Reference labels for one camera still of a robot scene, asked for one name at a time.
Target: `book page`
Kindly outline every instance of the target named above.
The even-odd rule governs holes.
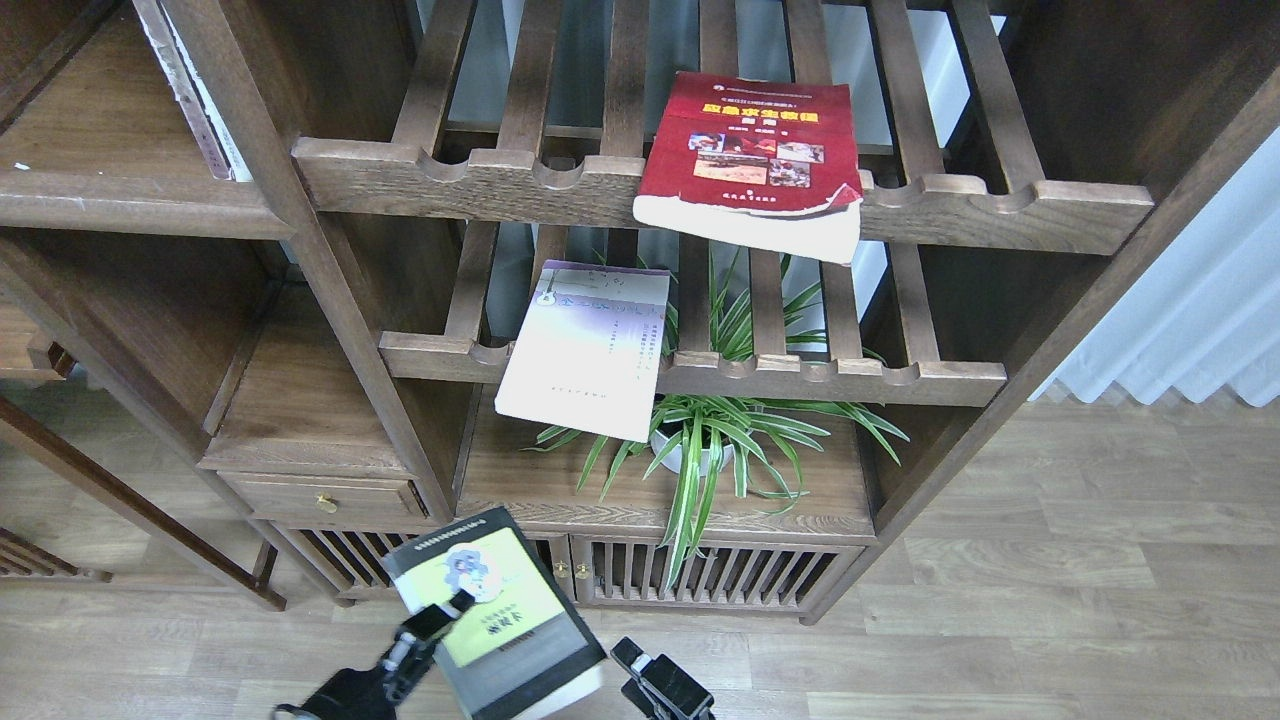
[[[648,439],[669,282],[667,270],[548,260],[494,409]]]

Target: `wooden bookshelf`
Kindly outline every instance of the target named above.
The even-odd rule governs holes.
[[[511,348],[484,322],[506,260],[498,223],[540,225],[535,265],[563,254],[572,225],[609,228],[609,261],[635,261],[649,147],[636,118],[657,61],[645,0],[613,4],[599,59],[558,56],[563,4],[526,3],[495,127],[448,119],[476,1],[436,3],[420,37],[393,0],[165,0],[252,183],[200,165],[127,5],[101,24],[83,19],[92,3],[32,5],[22,19],[41,32],[27,36],[70,55],[8,51],[54,72],[10,83],[37,92],[0,135],[0,286],[335,593],[385,589],[379,551],[502,502],[579,602],[815,621],[1276,127],[1280,17],[1267,4],[1230,18],[1190,3],[778,4],[797,82],[831,81],[828,40],[873,49],[893,142],[864,147],[863,231],[888,242],[891,269],[859,322],[847,269],[823,265],[829,347],[799,357],[778,259],[751,252],[756,355],[728,363],[709,348],[708,243],[680,238],[680,347],[659,388],[884,402],[913,442],[901,466],[852,437],[812,459],[817,509],[765,520],[726,498],[709,530],[722,547],[671,594],[649,573],[660,482],[573,495],[580,450],[521,454],[531,428],[476,389]],[[841,12],[867,13],[868,36],[829,38],[828,5],[860,6]],[[945,146],[909,12],[946,18],[965,69],[972,102]],[[992,13],[1009,15],[1001,36]],[[698,3],[701,69],[739,70],[739,19],[731,0]],[[76,28],[92,31],[82,45],[65,40]],[[548,126],[563,61],[603,63],[603,127]],[[287,281],[276,241],[314,297],[305,311],[265,309]],[[320,487],[337,512],[308,498]],[[291,498],[323,507],[293,512]]]

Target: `book cover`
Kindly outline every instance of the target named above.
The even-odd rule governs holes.
[[[548,260],[494,410],[648,439],[669,284],[667,270]]]
[[[458,589],[475,596],[435,652],[467,717],[532,720],[600,687],[603,648],[527,547],[511,514],[497,507],[383,559],[412,612]]]
[[[655,227],[849,264],[861,197],[849,86],[681,72],[632,213]]]

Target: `brass knob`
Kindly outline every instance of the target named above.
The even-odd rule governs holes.
[[[328,495],[320,493],[316,496],[316,510],[333,515],[338,511],[338,502]]]

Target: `slatted cabinet door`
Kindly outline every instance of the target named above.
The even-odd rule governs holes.
[[[284,536],[339,588],[339,597],[371,600],[390,597],[390,575],[381,557],[412,541],[424,530],[384,533],[344,530],[339,528],[300,528],[283,530]],[[568,536],[525,533],[534,559],[550,570],[566,597],[573,600],[573,575],[570,565]]]
[[[652,538],[572,536],[580,605],[663,606],[801,615],[828,592],[860,547],[704,544],[669,582]]]

